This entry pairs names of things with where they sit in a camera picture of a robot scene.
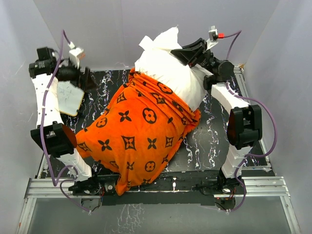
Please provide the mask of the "white pillow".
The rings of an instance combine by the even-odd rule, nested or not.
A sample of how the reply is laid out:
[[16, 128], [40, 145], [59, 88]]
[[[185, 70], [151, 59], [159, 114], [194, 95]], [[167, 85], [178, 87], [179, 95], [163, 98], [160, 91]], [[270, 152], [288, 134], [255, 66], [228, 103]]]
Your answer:
[[204, 77], [212, 73], [199, 65], [192, 68], [183, 65], [170, 53], [171, 50], [182, 48], [177, 36], [177, 27], [160, 33], [155, 39], [145, 36], [139, 44], [143, 52], [135, 62], [135, 71], [169, 87], [195, 111], [207, 93], [203, 87]]

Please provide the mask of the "orange patterned plush pillowcase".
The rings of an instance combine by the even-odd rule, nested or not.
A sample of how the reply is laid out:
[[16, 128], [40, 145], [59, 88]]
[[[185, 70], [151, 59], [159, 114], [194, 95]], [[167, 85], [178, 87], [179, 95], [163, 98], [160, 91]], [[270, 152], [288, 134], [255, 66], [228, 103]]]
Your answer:
[[165, 84], [135, 70], [104, 113], [76, 135], [81, 157], [118, 173], [116, 193], [152, 183], [201, 117]]

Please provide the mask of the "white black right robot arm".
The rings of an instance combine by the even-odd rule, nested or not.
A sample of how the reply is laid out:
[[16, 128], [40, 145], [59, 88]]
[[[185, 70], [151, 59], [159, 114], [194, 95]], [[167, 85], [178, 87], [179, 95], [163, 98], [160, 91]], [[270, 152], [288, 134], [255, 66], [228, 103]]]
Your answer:
[[170, 53], [183, 65], [196, 65], [210, 72], [203, 87], [229, 114], [227, 139], [229, 149], [226, 160], [216, 180], [201, 182], [202, 190], [218, 190], [229, 193], [241, 183], [241, 169], [252, 147], [262, 138], [262, 111], [259, 105], [250, 105], [242, 97], [230, 91], [228, 80], [234, 77], [234, 65], [217, 59], [211, 52], [215, 41], [198, 39], [196, 42], [171, 50]]

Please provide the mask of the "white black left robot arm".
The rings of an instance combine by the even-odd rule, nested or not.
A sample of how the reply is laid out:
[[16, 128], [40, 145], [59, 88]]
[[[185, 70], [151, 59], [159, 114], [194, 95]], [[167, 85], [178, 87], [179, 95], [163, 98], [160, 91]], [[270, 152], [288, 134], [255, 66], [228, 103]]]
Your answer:
[[69, 187], [69, 191], [75, 195], [95, 195], [100, 191], [101, 183], [78, 153], [75, 133], [61, 118], [57, 95], [60, 81], [73, 84], [82, 91], [97, 86], [91, 78], [90, 68], [80, 71], [84, 50], [71, 46], [67, 65], [61, 64], [63, 59], [56, 58], [52, 48], [38, 48], [37, 55], [38, 59], [29, 64], [29, 75], [35, 88], [38, 107], [36, 128], [31, 130], [31, 138], [45, 154], [62, 162], [64, 168], [75, 176], [76, 181]]

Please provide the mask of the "small white dry-erase board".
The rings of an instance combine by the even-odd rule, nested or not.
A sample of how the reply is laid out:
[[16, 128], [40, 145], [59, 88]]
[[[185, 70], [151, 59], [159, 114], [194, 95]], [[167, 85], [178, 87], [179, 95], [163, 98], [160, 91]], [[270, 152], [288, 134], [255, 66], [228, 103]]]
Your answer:
[[83, 96], [84, 92], [70, 81], [60, 81], [57, 86], [59, 111], [72, 117], [77, 116]]

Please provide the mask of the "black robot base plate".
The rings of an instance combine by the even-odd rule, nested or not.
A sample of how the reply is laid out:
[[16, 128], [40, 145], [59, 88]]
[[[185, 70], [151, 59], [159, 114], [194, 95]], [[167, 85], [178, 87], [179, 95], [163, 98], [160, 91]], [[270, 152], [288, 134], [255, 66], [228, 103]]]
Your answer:
[[97, 195], [103, 206], [123, 204], [200, 204], [213, 206], [217, 197], [243, 194], [243, 186], [234, 178], [222, 179], [218, 170], [163, 172], [151, 181], [134, 186], [117, 195], [118, 174], [95, 175], [69, 187], [73, 195]]

